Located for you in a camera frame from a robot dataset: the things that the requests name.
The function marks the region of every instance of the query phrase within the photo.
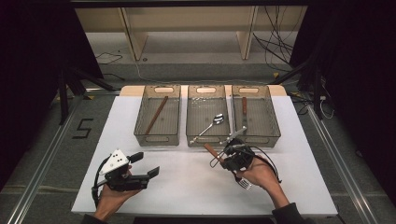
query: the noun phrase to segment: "metal spoon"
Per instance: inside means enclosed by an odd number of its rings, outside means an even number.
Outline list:
[[[215,125],[218,125],[218,124],[221,124],[223,121],[224,121],[224,115],[223,115],[223,114],[217,114],[217,115],[213,118],[213,121],[212,121],[212,123],[209,125],[209,127],[207,127],[203,132],[201,132],[200,134],[198,134],[198,136],[201,136],[201,135],[202,135],[203,133],[205,133],[208,129],[210,129],[214,124],[215,124]],[[191,143],[191,144],[194,143],[194,142],[197,140],[198,136],[195,136],[195,137],[190,141],[190,143]]]

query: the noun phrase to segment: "table surface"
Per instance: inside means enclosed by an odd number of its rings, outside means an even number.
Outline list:
[[[230,88],[226,86],[231,114]],[[329,191],[318,169],[289,96],[273,95],[281,137],[275,147],[262,149],[274,161],[282,188],[300,213],[310,217],[331,217],[337,214]],[[116,97],[108,115],[87,174],[72,208],[74,213],[92,213],[95,206],[91,187],[99,164],[115,149],[125,155],[143,151],[144,159],[133,164],[132,173],[145,174],[160,166],[160,174],[144,189],[128,200],[119,214],[136,217],[262,217],[271,216],[274,206],[268,194],[259,187],[242,189],[233,175],[217,165],[203,147],[188,147],[186,137],[187,86],[182,86],[180,139],[177,147],[141,147],[134,137],[134,124],[143,87],[128,87]]]

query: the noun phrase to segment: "plastic bin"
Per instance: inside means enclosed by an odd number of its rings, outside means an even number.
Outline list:
[[[251,147],[274,147],[281,134],[268,86],[233,86],[233,118],[236,130],[244,126],[244,97],[247,102],[247,130],[238,135],[238,138]]]
[[[141,147],[178,146],[180,86],[146,86],[134,135]]]
[[[224,121],[214,124],[198,136],[218,114],[224,116]],[[186,135],[189,147],[202,147],[205,143],[213,147],[220,146],[220,142],[227,139],[230,135],[230,121],[224,86],[189,86]]]

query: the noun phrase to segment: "cabinet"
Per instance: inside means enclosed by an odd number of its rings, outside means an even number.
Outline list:
[[[279,7],[278,30],[298,31],[306,7]],[[149,32],[235,31],[242,59],[248,59],[254,31],[272,31],[276,7],[77,8],[85,32],[125,33],[139,60]]]

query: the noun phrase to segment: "utensil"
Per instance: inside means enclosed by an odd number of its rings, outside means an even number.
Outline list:
[[[152,125],[154,125],[155,120],[160,115],[161,111],[163,110],[163,106],[165,105],[167,100],[168,100],[168,96],[163,97],[163,101],[161,102],[160,106],[158,107],[157,112],[155,113],[154,117],[152,118],[151,123],[149,124],[148,129],[146,130],[145,134],[149,134],[149,131],[151,131]]]
[[[224,159],[219,156],[219,154],[215,151],[215,149],[210,146],[208,143],[204,144],[204,147],[206,148],[207,151],[212,154],[220,163],[224,162]],[[239,186],[241,186],[243,189],[250,190],[251,189],[251,184],[244,178],[239,178],[236,176],[235,171],[231,171],[233,173],[233,177],[235,178],[235,182],[238,183]]]
[[[203,133],[205,133],[207,130],[209,130],[214,124],[215,124],[215,125],[218,125],[218,124],[221,124],[223,121],[224,121],[224,115],[223,115],[223,114],[217,114],[217,115],[213,118],[212,123],[211,123],[203,132],[201,132],[200,134],[198,134],[198,136],[194,137],[194,139],[192,139],[192,140],[190,141],[190,143],[191,143],[191,144],[194,143],[194,142],[197,140],[197,138],[198,138],[199,136],[201,136]]]
[[[236,176],[236,172],[234,171],[231,171],[231,173],[233,173],[235,182],[238,183],[238,185],[240,185],[244,189],[251,190],[251,184],[246,179],[239,178],[238,176]]]
[[[242,128],[248,128],[248,100],[246,97],[242,97]]]

